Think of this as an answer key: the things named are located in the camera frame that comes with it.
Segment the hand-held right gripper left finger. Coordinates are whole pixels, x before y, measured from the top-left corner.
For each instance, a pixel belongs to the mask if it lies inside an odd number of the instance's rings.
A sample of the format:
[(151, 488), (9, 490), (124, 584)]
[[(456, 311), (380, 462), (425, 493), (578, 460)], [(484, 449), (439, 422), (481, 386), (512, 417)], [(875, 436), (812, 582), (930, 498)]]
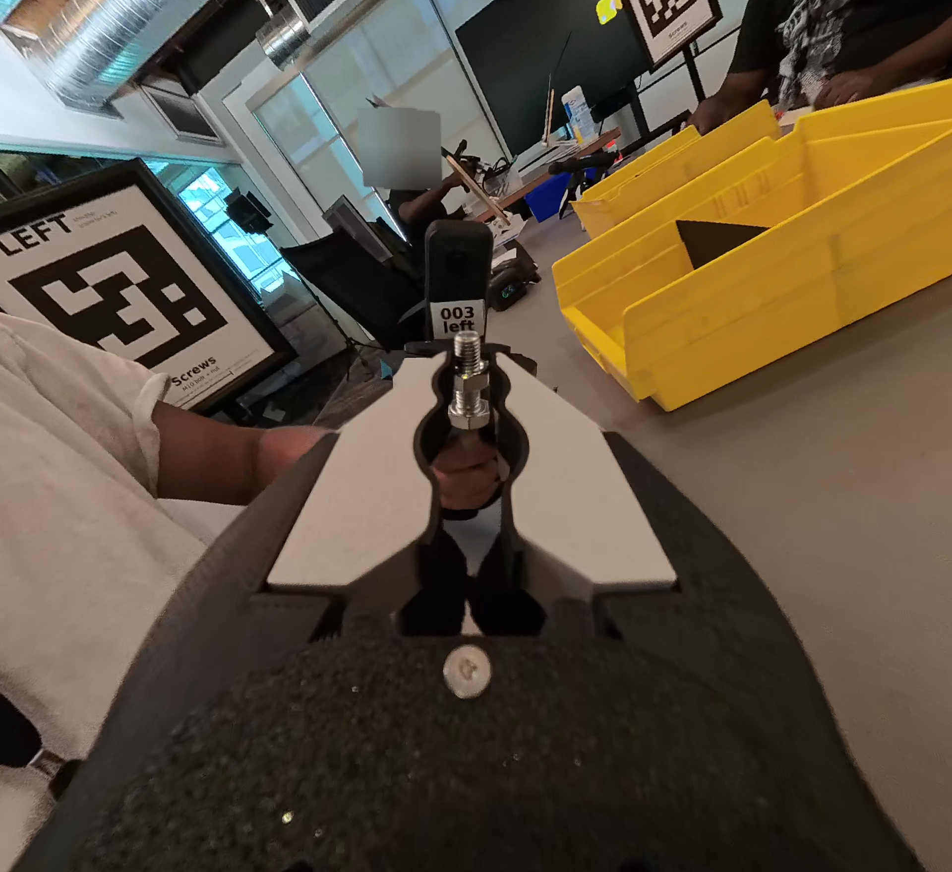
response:
[(422, 425), (443, 402), (447, 355), (406, 358), (392, 389), (340, 429), (272, 566), (279, 592), (409, 601), (418, 547), (437, 526), (438, 490)]

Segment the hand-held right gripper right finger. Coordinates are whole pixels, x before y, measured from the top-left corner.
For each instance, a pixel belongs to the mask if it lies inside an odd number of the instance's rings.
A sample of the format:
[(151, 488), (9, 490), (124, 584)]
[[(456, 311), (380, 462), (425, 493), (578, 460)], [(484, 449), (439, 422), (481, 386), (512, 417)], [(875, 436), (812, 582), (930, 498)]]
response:
[(525, 590), (539, 603), (672, 590), (675, 569), (606, 433), (511, 356), (495, 366), (503, 537)]

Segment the silver metal bolt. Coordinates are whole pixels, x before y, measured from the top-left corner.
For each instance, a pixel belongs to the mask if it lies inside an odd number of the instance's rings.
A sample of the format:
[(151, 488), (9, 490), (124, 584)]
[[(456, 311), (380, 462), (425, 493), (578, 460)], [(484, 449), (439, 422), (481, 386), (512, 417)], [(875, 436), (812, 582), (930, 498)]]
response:
[[(453, 354), (455, 360), (454, 376), (456, 374), (473, 375), (486, 372), (489, 376), (489, 363), (482, 357), (482, 338), (473, 331), (461, 331), (453, 340)], [(454, 400), (452, 390), (451, 400), (447, 407), (447, 417), (450, 425), (458, 430), (467, 432), (479, 431), (491, 422), (492, 410), (489, 402), (489, 390), (482, 393), (482, 399)]]

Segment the yellow plastic bin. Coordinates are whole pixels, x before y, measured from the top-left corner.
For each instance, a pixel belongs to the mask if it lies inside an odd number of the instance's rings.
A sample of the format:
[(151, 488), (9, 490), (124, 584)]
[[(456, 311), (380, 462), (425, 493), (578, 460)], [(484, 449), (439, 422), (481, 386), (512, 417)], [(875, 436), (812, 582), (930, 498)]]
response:
[(950, 171), (950, 80), (805, 114), (557, 260), (559, 307), (680, 408), (950, 278)]
[(706, 135), (690, 125), (572, 203), (594, 240), (760, 140), (778, 140), (774, 109), (760, 101)]

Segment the person's left forearm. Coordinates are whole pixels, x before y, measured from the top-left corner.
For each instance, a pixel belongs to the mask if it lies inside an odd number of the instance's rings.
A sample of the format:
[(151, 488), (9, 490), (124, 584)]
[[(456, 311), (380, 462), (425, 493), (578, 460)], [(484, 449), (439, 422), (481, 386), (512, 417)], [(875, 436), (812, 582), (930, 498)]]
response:
[(316, 426), (230, 426), (164, 402), (152, 411), (159, 435), (156, 496), (245, 506), (329, 435)]

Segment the person's left hand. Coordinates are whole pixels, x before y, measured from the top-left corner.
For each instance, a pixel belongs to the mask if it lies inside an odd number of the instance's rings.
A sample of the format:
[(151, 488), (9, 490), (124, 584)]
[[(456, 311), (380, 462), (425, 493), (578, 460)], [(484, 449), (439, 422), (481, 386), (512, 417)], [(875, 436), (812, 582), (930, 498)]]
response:
[(450, 512), (480, 510), (500, 496), (507, 465), (495, 443), (479, 431), (457, 431), (430, 464), (441, 507)]

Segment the black device green display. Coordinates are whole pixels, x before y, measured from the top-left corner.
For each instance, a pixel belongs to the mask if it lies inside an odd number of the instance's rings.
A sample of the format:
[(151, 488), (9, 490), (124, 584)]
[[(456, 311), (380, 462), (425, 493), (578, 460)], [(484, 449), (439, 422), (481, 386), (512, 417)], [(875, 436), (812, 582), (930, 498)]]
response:
[(516, 267), (504, 267), (490, 276), (487, 289), (487, 305), (495, 312), (503, 312), (524, 298), (536, 280), (526, 276)]

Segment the black office chair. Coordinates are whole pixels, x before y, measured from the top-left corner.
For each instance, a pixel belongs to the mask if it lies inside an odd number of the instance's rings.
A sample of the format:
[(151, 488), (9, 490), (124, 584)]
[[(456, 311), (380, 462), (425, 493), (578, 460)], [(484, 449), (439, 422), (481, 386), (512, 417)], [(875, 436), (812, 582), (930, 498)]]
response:
[(426, 339), (423, 294), (403, 271), (376, 259), (336, 228), (305, 245), (281, 249), (302, 277), (369, 331), (386, 350)]

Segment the small blue bin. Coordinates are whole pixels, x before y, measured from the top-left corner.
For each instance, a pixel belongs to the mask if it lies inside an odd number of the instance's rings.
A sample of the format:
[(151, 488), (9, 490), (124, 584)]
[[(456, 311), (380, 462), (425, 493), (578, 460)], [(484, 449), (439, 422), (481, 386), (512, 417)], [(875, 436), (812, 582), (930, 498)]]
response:
[(571, 172), (549, 176), (525, 195), (525, 203), (538, 223), (559, 213), (572, 177)]

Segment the black device on tripod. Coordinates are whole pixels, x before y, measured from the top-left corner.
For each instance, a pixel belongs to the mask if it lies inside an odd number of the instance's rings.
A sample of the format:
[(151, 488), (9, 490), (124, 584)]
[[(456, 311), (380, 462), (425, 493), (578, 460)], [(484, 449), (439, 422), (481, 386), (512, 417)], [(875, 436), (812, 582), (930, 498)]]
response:
[(585, 192), (601, 183), (612, 165), (618, 161), (617, 151), (602, 149), (588, 155), (554, 162), (547, 166), (551, 177), (569, 175), (565, 194), (560, 200), (558, 218), (563, 220), (569, 211), (569, 205), (581, 199)]

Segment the white plastic canister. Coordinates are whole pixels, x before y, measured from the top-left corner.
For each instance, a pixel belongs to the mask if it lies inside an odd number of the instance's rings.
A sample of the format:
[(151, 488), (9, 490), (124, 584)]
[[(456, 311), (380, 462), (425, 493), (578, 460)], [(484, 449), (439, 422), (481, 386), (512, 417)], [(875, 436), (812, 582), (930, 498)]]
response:
[(562, 96), (562, 105), (567, 123), (579, 147), (585, 146), (598, 136), (598, 126), (593, 120), (585, 93), (575, 85)]

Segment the large black screen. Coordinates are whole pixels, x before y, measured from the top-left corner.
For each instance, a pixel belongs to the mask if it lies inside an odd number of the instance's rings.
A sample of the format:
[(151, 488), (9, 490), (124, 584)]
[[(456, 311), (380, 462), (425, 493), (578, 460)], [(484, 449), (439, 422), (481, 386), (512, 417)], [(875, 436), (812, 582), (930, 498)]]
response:
[(625, 105), (649, 73), (620, 12), (601, 25), (597, 0), (493, 0), (456, 37), (513, 156), (541, 141), (549, 97), (554, 126), (566, 123), (562, 96), (580, 85), (590, 107)]

